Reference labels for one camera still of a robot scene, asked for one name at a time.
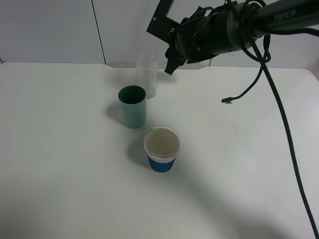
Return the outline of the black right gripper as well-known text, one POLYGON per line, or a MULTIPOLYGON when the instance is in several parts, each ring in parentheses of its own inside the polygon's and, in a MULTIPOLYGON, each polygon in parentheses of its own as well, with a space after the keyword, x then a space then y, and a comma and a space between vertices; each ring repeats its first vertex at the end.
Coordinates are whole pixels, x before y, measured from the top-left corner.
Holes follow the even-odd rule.
POLYGON ((247 6, 198 7, 195 13, 165 32, 165 72, 251 46, 245 36, 247 6))

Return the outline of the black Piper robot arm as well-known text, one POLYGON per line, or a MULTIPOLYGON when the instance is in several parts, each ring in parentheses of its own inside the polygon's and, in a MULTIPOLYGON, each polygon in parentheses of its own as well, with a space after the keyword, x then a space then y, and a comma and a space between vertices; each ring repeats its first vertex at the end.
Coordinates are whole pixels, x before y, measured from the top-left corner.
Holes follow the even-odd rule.
POLYGON ((168 36, 165 72, 220 54, 247 50, 257 38, 270 34, 314 34, 309 27, 319 22, 317 0, 228 1, 217 7, 199 7, 168 36))

